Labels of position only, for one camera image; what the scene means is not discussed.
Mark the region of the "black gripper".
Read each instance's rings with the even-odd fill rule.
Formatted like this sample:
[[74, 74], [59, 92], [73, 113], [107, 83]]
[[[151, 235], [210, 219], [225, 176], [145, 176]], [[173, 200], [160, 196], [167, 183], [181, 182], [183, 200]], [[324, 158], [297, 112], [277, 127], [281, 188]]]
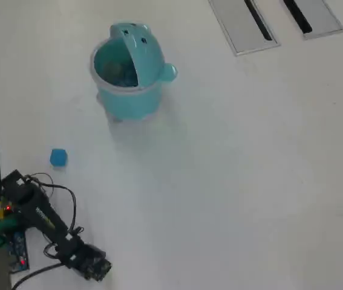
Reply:
[[64, 265], [75, 269], [94, 268], [106, 257], [104, 251], [85, 243], [79, 236], [62, 240], [57, 249], [57, 258]]

